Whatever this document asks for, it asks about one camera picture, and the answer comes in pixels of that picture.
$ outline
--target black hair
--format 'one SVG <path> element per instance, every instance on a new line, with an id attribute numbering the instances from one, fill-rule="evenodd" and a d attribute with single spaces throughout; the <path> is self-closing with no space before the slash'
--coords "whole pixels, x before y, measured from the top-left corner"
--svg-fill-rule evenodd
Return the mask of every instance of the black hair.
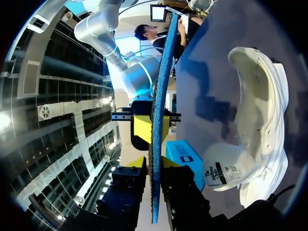
<path id="1" fill-rule="evenodd" d="M 143 34 L 146 32 L 145 31 L 145 28 L 147 27 L 148 25 L 146 24 L 141 24 L 139 26 L 136 27 L 135 29 L 135 37 L 139 40 L 148 40 L 146 36 L 144 36 Z"/>

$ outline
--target cable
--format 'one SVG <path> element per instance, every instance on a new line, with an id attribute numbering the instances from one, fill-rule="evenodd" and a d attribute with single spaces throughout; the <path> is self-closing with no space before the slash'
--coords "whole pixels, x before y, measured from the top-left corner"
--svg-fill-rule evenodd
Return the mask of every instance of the cable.
<path id="1" fill-rule="evenodd" d="M 142 5 L 142 4 L 145 4 L 145 3 L 149 3 L 149 2 L 152 2 L 152 1 L 157 1 L 157 0 L 144 1 L 144 2 L 141 2 L 141 3 L 135 4 L 135 5 L 133 5 L 133 6 L 130 6 L 130 7 L 126 8 L 125 10 L 121 11 L 121 12 L 119 13 L 119 16 L 120 16 L 122 13 L 124 13 L 125 11 L 128 11 L 128 10 L 131 9 L 131 8 L 134 8 L 135 6 L 139 6 L 139 5 Z"/>
<path id="2" fill-rule="evenodd" d="M 279 196 L 281 196 L 282 194 L 284 194 L 285 192 L 289 191 L 290 189 L 295 188 L 295 184 L 290 185 L 289 187 L 285 188 L 284 190 L 282 190 L 280 193 L 278 193 L 277 195 L 271 194 L 269 199 L 267 200 L 268 203 L 272 203 L 273 205 L 276 203 L 277 199 Z"/>
<path id="3" fill-rule="evenodd" d="M 119 110 L 119 109 L 122 109 L 122 107 L 119 107 L 119 108 L 115 109 L 115 112 L 116 112 L 117 110 Z"/>
<path id="4" fill-rule="evenodd" d="M 164 48 L 161 48 L 161 47 L 148 47 L 148 48 L 144 48 L 144 49 L 142 49 L 140 51 L 137 51 L 137 52 L 133 53 L 132 55 L 135 55 L 135 54 L 137 54 L 139 52 L 150 50 L 150 49 L 156 49 L 156 50 L 159 49 L 159 50 L 162 50 L 162 51 L 164 50 Z M 175 65 L 175 58 L 174 57 L 172 57 L 172 61 L 173 61 L 173 64 L 172 64 L 171 70 L 173 70 L 174 65 Z"/>

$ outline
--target ceiling light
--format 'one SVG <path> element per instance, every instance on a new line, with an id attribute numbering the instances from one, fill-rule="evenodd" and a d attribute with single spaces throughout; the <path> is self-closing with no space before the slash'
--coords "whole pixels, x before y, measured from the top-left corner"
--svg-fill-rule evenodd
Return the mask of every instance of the ceiling light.
<path id="1" fill-rule="evenodd" d="M 111 143 L 111 144 L 109 145 L 109 149 L 110 149 L 110 150 L 114 149 L 115 147 L 116 147 L 116 143 L 115 143 L 115 142 L 113 142 L 113 143 Z"/>
<path id="2" fill-rule="evenodd" d="M 0 114 L 0 129 L 1 130 L 9 126 L 10 122 L 11 120 L 7 115 Z"/>
<path id="3" fill-rule="evenodd" d="M 108 98 L 102 98 L 101 102 L 102 102 L 102 104 L 109 104 L 110 103 Z"/>

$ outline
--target black machine part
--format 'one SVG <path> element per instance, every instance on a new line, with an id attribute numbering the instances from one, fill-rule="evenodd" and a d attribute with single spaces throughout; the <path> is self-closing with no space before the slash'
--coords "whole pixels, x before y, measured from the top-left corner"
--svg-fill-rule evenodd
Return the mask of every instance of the black machine part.
<path id="1" fill-rule="evenodd" d="M 137 227 L 140 202 L 147 175 L 146 161 L 142 168 L 118 166 L 103 200 L 98 200 L 97 213 L 79 208 L 75 217 L 67 217 L 59 231 L 133 231 Z M 273 202 L 256 201 L 234 217 L 212 217 L 209 201 L 198 190 L 194 173 L 188 166 L 162 169 L 161 187 L 167 206 L 171 231 L 206 231 L 213 229 L 247 230 L 250 227 L 272 231 L 284 230 L 280 212 Z M 44 215 L 44 205 L 36 209 Z"/>
<path id="2" fill-rule="evenodd" d="M 198 190 L 194 173 L 188 166 L 162 169 L 161 186 L 172 231 L 205 231 L 208 228 L 247 230 L 283 230 L 283 220 L 273 203 L 255 201 L 231 219 L 211 217 L 210 203 Z"/>

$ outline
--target blue box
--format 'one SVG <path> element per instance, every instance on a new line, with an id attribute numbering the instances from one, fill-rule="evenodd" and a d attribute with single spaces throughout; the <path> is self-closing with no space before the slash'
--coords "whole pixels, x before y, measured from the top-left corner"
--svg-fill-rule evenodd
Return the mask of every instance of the blue box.
<path id="1" fill-rule="evenodd" d="M 186 141 L 167 141 L 166 158 L 178 165 L 187 165 L 194 172 L 194 182 L 200 191 L 205 186 L 203 160 Z"/>

